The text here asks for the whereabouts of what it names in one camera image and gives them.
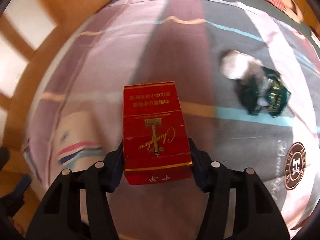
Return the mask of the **red cigarette box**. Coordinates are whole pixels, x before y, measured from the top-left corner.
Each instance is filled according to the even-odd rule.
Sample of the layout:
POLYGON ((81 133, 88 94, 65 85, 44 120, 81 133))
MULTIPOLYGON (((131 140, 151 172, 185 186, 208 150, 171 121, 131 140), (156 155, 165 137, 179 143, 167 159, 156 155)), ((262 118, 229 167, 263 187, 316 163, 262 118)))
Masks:
POLYGON ((191 177, 193 161, 173 81, 124 87, 123 155, 130 185, 191 177))

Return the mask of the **dark green wrapper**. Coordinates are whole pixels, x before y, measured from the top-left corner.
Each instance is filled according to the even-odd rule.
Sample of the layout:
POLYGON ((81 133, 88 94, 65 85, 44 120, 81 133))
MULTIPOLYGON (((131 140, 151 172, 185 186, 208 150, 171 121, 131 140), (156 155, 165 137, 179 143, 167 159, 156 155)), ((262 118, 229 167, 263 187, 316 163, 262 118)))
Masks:
POLYGON ((250 115, 266 112, 273 118, 282 114, 291 92, 283 84, 280 73, 265 66, 251 69, 237 81, 240 103, 250 115))

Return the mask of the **white tissue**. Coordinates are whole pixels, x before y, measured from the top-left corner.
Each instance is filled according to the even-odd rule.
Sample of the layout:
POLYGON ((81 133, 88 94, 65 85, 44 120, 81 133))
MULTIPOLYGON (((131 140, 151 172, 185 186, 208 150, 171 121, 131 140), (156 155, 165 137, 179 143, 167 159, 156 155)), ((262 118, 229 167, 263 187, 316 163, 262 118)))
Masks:
POLYGON ((263 81, 263 63, 236 50, 230 50, 221 60, 220 72, 231 80, 238 80, 242 85, 255 78, 258 82, 263 81))

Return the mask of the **white blue paper cup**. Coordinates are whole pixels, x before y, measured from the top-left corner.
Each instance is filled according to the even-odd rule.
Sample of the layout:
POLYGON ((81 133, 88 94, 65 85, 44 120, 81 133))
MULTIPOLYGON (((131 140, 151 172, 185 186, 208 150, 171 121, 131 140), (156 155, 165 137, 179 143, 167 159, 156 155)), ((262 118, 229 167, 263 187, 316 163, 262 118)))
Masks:
POLYGON ((73 172, 86 170, 104 158, 93 116, 88 111, 64 117, 54 133, 52 147, 62 168, 73 172))

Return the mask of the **striped pink grey bedsheet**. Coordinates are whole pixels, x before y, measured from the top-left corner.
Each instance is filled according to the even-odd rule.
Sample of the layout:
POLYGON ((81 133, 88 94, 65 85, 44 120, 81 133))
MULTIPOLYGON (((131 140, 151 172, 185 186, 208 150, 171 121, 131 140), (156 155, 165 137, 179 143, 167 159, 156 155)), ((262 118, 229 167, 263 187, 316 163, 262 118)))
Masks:
MULTIPOLYGON (((52 152, 64 117, 91 113, 105 158, 123 146, 124 87, 171 81, 188 141, 230 170, 255 170, 290 239, 319 239, 319 54, 300 31, 241 2, 121 0, 100 11, 52 75, 29 128, 47 190, 66 169, 52 152), (280 73, 291 92, 280 116, 248 114, 237 80, 220 72, 230 50, 280 73)), ((107 201, 118 239, 197 239, 208 197, 192 171, 148 185, 130 185, 123 172, 107 201)))

